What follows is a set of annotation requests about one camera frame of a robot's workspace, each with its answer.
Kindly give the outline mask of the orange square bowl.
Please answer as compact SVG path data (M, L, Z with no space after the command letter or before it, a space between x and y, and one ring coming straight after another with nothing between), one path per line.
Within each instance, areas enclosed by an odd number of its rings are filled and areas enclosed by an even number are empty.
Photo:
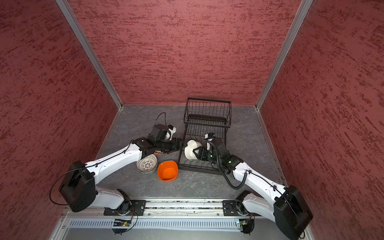
M171 182L178 177L179 168L174 161L165 161L158 166L158 178L163 182Z

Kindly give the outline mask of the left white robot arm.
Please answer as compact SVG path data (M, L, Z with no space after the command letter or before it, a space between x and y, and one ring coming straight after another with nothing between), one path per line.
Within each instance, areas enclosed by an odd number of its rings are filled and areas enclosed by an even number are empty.
M59 192L74 213L88 208L105 208L116 215L130 214L131 199L124 191L100 188L98 184L127 165L142 163L155 152L167 154L180 151L186 146L180 138L172 138L167 142L150 142L145 138L132 140L125 148L104 158L85 164L80 161L72 163L64 174Z

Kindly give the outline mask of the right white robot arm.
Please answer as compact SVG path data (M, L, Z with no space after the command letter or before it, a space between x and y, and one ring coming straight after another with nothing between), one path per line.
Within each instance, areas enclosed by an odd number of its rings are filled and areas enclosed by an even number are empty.
M230 154L222 139L216 136L204 139L202 144L189 141L185 156L216 164L219 173L234 190L244 185L251 188L253 193L244 192L240 197L241 207L247 213L271 220L290 240L305 237L305 230L314 215L298 188L285 187L258 173L244 160Z

